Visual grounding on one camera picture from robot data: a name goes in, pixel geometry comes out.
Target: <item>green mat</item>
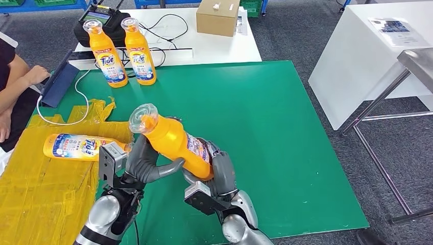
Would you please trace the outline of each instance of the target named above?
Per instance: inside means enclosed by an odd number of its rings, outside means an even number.
[[[368,226],[292,62],[165,66],[157,75],[152,86],[130,79],[112,89],[95,70],[78,87],[89,98],[115,97],[110,121],[126,121],[138,105],[153,103],[227,151],[238,187],[271,238]],[[67,118],[75,104],[84,102],[71,86],[58,110],[43,113]],[[146,187],[137,218],[141,244],[226,243],[215,215],[183,202],[186,187],[181,173]],[[136,244],[133,228],[122,244]]]

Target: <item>detergent bottle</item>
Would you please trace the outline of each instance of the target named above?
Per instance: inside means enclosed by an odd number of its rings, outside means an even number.
[[[113,41],[102,30],[102,23],[97,19],[90,19],[84,22],[83,28],[89,33],[90,48],[108,84],[113,88],[125,86],[128,83],[125,68]]]
[[[115,139],[75,134],[52,134],[45,140],[43,153],[51,158],[99,161],[99,147],[111,142],[116,142],[126,152],[130,151],[130,144],[124,144]]]
[[[141,105],[132,112],[129,129],[145,135],[153,148],[167,158],[183,157],[183,167],[196,177],[212,179],[213,170],[205,145],[186,133],[179,121],[159,115],[153,104]]]
[[[138,29],[138,20],[131,17],[125,18],[121,25],[126,32],[125,45],[138,83],[141,85],[154,84],[156,81],[155,66],[148,42]]]

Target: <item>gray carpet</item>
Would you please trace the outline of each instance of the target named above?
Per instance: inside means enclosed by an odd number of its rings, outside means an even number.
[[[339,20],[339,7],[334,0],[269,0],[267,16],[250,19],[258,49],[263,60],[293,60],[373,230],[389,244],[433,244],[431,218],[393,226],[387,222],[391,216],[402,215],[403,210],[356,134],[351,132],[343,137],[332,130],[307,83]],[[135,6],[132,0],[126,0],[123,8]],[[20,42],[17,51],[31,65],[54,69],[77,43],[71,29],[81,14],[81,10],[74,10],[0,16],[0,31]],[[58,36],[62,37],[62,43],[57,42]],[[366,105],[363,103],[356,113]],[[423,110],[426,108],[421,102],[411,97],[387,100],[374,114]],[[433,155],[429,153],[433,142],[432,120],[432,117],[392,119],[364,122],[360,126],[413,210],[433,206]],[[355,234],[355,231],[329,232],[276,239],[275,243],[359,244]]]

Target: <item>bottle label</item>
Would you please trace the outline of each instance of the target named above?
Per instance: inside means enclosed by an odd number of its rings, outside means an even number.
[[[204,147],[204,145],[198,139],[194,138],[188,133],[186,133],[186,138],[188,140],[186,143],[188,150],[201,157],[205,162],[209,163],[209,153],[207,152],[207,149]]]
[[[132,68],[134,69],[137,79],[150,80],[154,76],[152,65],[148,55],[142,51],[142,48],[131,48],[129,51],[129,58],[131,59]]]
[[[86,158],[99,154],[99,147],[108,142],[81,135],[59,134],[53,145],[53,155],[65,158]]]
[[[125,79],[122,65],[112,53],[98,54],[98,64],[109,83],[118,83]]]

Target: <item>yellow plastic bag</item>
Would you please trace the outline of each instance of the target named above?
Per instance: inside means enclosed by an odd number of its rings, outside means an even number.
[[[105,122],[115,103],[91,100],[84,121],[72,126],[31,118],[0,177],[0,244],[72,244],[94,203],[98,163],[52,159],[43,154],[45,139],[53,133],[83,134],[130,142],[127,122]],[[75,106],[68,123],[84,115]],[[63,122],[60,115],[50,118]]]

